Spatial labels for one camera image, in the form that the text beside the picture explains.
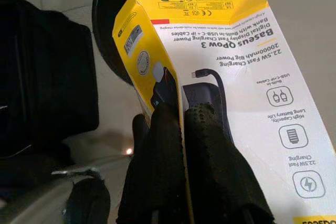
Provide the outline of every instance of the red stripe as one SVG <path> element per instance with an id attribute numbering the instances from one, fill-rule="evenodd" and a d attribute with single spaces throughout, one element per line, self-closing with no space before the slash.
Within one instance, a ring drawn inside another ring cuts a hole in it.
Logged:
<path id="1" fill-rule="evenodd" d="M 153 25 L 169 24 L 169 19 L 152 19 L 151 22 L 152 22 Z"/>

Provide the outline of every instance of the round label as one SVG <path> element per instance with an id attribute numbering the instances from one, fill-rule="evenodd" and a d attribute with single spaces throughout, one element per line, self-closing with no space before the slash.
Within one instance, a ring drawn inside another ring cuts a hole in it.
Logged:
<path id="1" fill-rule="evenodd" d="M 146 51 L 142 51 L 138 56 L 138 72 L 140 75 L 144 76 L 149 70 L 149 55 Z"/>

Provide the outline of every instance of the black glove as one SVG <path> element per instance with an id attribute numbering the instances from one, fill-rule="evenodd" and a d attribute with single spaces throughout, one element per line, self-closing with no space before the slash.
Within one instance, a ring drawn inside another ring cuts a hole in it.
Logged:
<path id="1" fill-rule="evenodd" d="M 182 140 L 174 111 L 159 104 L 150 130 L 143 115 L 133 120 L 134 157 L 118 224 L 188 222 Z M 225 139 L 209 104 L 186 111 L 185 146 L 195 223 L 272 223 L 253 171 Z"/>

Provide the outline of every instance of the product box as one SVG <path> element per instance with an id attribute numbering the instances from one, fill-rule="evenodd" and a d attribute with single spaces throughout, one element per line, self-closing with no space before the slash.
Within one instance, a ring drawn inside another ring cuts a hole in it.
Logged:
<path id="1" fill-rule="evenodd" d="M 267 0 L 127 0 L 113 38 L 148 120 L 168 102 L 183 132 L 211 103 L 277 224 L 336 224 L 335 152 Z"/>

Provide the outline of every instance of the white floor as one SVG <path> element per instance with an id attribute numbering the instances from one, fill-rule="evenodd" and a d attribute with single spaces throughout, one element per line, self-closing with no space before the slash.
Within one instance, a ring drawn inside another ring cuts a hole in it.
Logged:
<path id="1" fill-rule="evenodd" d="M 92 0 L 28 0 L 41 9 L 63 12 L 92 31 Z M 269 0 L 280 27 L 306 79 L 334 146 L 336 146 L 336 1 Z M 76 162 L 120 156 L 132 143 L 132 119 L 141 113 L 134 89 L 106 65 L 93 43 L 99 92 L 100 125 L 96 131 L 67 139 Z M 107 179 L 115 195 L 121 194 L 123 176 Z"/>

